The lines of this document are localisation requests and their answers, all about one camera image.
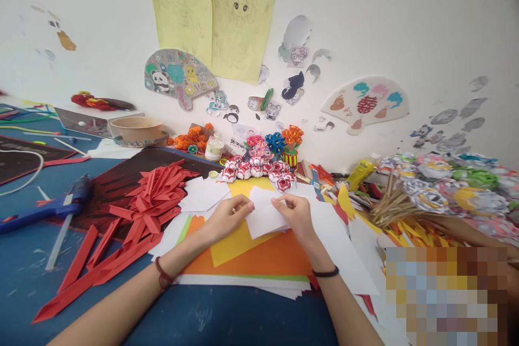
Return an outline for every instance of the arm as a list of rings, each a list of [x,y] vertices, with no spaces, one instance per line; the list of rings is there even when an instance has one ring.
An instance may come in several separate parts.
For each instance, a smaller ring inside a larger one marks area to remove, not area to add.
[[[254,209],[243,195],[221,201],[202,228],[188,236],[160,259],[162,269],[177,275],[202,251],[231,233]],[[63,330],[49,345],[119,345],[161,294],[160,273],[149,265],[94,305]]]
[[[303,197],[283,195],[272,204],[286,218],[316,272],[331,272],[335,265],[315,233],[310,203]],[[377,332],[340,275],[319,278],[339,345],[383,345]]]

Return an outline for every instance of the yellow paper drawing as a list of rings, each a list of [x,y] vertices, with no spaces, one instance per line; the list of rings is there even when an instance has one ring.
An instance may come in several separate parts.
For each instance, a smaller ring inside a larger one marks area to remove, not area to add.
[[[236,180],[229,184],[231,195],[244,194],[249,197],[252,187],[257,186],[262,189],[274,191],[274,187],[266,177],[250,178],[248,180]],[[250,237],[249,227],[245,220],[241,221],[236,230],[227,237],[211,246],[212,262],[215,267],[230,261],[233,258],[245,253],[246,251],[274,238],[280,232],[272,232],[262,235],[256,239]]]
[[[153,0],[161,49],[193,54],[211,69],[211,0]]]
[[[212,0],[216,76],[257,85],[275,0]]]

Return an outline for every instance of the yellow container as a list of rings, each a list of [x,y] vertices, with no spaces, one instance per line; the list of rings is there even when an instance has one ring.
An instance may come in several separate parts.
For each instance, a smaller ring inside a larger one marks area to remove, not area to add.
[[[361,182],[363,182],[366,178],[368,178],[371,175],[371,173],[375,171],[379,159],[380,155],[377,153],[371,153],[371,155],[368,158],[361,159],[355,167],[355,169],[353,170],[353,172],[346,179],[346,185],[348,186],[348,190],[357,190]]]

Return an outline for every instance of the wooden stick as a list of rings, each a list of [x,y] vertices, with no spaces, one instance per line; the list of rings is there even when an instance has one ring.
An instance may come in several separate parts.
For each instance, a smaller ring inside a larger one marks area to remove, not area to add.
[[[88,157],[87,153],[82,152],[80,149],[76,149],[74,146],[69,145],[68,143],[63,142],[61,139],[54,138],[55,141],[58,141],[60,143],[63,143],[65,146],[67,146],[69,149],[72,149],[74,151],[77,151],[79,154],[83,154],[85,157]]]

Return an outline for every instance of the orange paper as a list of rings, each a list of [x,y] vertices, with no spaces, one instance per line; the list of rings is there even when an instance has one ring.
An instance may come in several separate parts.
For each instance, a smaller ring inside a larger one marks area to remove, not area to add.
[[[203,224],[203,217],[193,217],[186,236],[193,234]],[[312,266],[292,230],[287,230],[218,267],[214,267],[211,251],[207,249],[182,273],[306,276],[312,274]]]

